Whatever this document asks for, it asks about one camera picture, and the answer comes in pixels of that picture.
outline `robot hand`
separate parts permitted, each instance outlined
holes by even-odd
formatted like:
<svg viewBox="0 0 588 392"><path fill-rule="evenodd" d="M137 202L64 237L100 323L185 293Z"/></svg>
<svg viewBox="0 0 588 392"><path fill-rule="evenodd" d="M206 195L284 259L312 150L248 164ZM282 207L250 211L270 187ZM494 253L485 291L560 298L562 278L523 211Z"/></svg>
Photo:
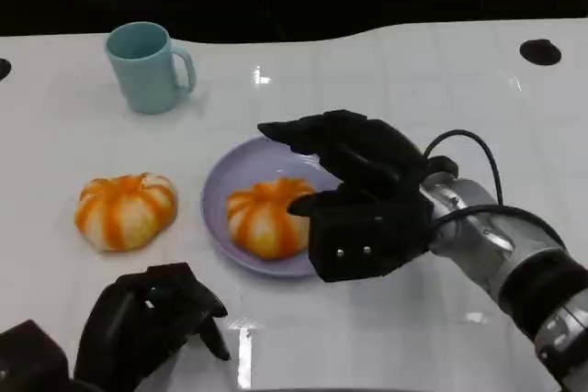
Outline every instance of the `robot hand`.
<svg viewBox="0 0 588 392"><path fill-rule="evenodd" d="M187 263L123 275L103 291L85 324L73 378L106 392L130 392L194 334L229 360L214 322L226 315Z"/></svg>
<svg viewBox="0 0 588 392"><path fill-rule="evenodd" d="M62 349L33 321L0 333L0 391L131 392L194 334L229 360L214 323L226 315L187 263L123 275L85 324L73 380Z"/></svg>
<svg viewBox="0 0 588 392"><path fill-rule="evenodd" d="M309 254L323 280L385 275L427 251L432 204L420 183L433 172L457 175L448 158L428 160L384 121L346 110L258 128L296 153L318 155L344 182L288 208L311 218Z"/></svg>

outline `white tabletop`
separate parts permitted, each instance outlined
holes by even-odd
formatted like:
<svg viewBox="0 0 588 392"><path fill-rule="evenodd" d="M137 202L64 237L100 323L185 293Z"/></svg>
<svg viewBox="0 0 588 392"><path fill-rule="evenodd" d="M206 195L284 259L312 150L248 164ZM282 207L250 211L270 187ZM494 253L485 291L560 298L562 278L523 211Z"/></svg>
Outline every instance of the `white tabletop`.
<svg viewBox="0 0 588 392"><path fill-rule="evenodd" d="M526 62L527 39L562 51ZM100 291L148 265L188 262L224 302L232 351L216 361L190 343L160 390L377 387L546 391L532 345L452 263L426 255L379 280L327 285L251 274L213 251L199 213L214 163L260 121L348 108L383 118L420 146L472 129L493 148L505 200L536 212L588 264L588 21L382 28L330 41L177 42L198 64L198 92L159 116L132 113L103 52L104 35L0 39L13 72L0 83L0 329L34 319L74 362ZM439 150L492 191L475 145ZM175 224L126 255L94 252L74 226L97 176L164 174L180 195ZM247 363L251 356L251 365Z"/></svg>

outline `lavender plate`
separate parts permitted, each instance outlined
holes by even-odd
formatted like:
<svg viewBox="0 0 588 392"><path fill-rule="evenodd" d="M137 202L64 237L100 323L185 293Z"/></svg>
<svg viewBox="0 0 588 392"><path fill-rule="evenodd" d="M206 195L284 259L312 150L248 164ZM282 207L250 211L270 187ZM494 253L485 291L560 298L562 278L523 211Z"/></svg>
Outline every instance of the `lavender plate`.
<svg viewBox="0 0 588 392"><path fill-rule="evenodd" d="M256 138L227 153L212 169L202 189L200 209L214 244L242 266L258 273L278 277L316 274L308 254L288 259L265 261L237 247L229 235L226 201L240 188L280 176L308 180L317 191L336 188L339 180L326 172L315 156L293 153L285 144Z"/></svg>

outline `orange striped pumpkin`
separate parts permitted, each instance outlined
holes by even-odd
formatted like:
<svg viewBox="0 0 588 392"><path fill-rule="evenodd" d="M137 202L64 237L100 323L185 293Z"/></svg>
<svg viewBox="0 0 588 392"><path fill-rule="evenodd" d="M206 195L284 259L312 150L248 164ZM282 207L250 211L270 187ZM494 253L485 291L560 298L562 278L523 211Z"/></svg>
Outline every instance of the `orange striped pumpkin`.
<svg viewBox="0 0 588 392"><path fill-rule="evenodd" d="M167 178L128 174L86 184L75 225L98 251L125 252L146 245L176 211L177 193Z"/></svg>
<svg viewBox="0 0 588 392"><path fill-rule="evenodd" d="M292 216L288 204L314 193L303 179L279 178L229 196L231 239L262 259L284 259L308 247L309 220Z"/></svg>

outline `ceramic mug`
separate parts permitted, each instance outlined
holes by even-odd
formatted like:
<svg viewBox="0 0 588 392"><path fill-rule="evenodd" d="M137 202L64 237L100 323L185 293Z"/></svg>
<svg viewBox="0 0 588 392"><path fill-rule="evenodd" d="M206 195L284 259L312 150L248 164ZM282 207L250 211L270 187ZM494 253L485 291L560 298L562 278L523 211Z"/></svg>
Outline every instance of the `ceramic mug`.
<svg viewBox="0 0 588 392"><path fill-rule="evenodd" d="M173 47L168 32L155 23L133 22L116 28L107 37L106 51L120 90L136 112L165 112L196 86L190 54ZM186 64L187 86L177 81L174 54Z"/></svg>

